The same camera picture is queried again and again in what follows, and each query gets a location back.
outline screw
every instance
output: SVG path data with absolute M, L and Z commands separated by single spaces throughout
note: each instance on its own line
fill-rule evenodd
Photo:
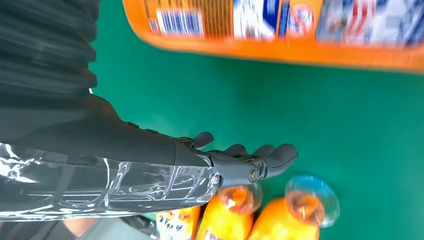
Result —
M 251 183 L 256 183 L 256 181 L 258 180 L 258 178 L 259 178 L 259 170 L 256 167 L 254 167 L 254 168 L 252 168 L 250 170 L 249 181 Z

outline barcode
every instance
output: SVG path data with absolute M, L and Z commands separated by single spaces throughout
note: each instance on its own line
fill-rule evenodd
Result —
M 163 35 L 202 37 L 203 21 L 199 11 L 157 10 L 157 22 Z

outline green floor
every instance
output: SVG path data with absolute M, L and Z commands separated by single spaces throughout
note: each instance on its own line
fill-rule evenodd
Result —
M 94 92 L 125 121 L 209 131 L 218 149 L 294 144 L 297 162 L 262 182 L 264 201 L 294 174 L 325 179 L 341 216 L 321 240 L 424 239 L 422 76 L 163 51 L 136 37 L 119 0 L 102 1 L 94 46 Z

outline robotic hand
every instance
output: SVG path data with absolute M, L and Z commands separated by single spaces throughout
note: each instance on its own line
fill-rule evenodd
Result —
M 276 176 L 289 144 L 200 150 L 122 121 L 89 93 L 98 0 L 2 0 L 0 221 L 119 217 L 207 203 L 217 188 Z

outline orange plastic jug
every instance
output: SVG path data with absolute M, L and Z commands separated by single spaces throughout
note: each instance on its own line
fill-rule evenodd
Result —
M 424 2 L 123 0 L 152 45 L 235 58 L 424 73 Z
M 245 240 L 261 201 L 256 184 L 220 190 L 207 204 L 196 240 Z
M 334 192 L 313 176 L 296 176 L 285 197 L 272 200 L 255 222 L 248 240 L 318 240 L 320 227 L 339 217 Z

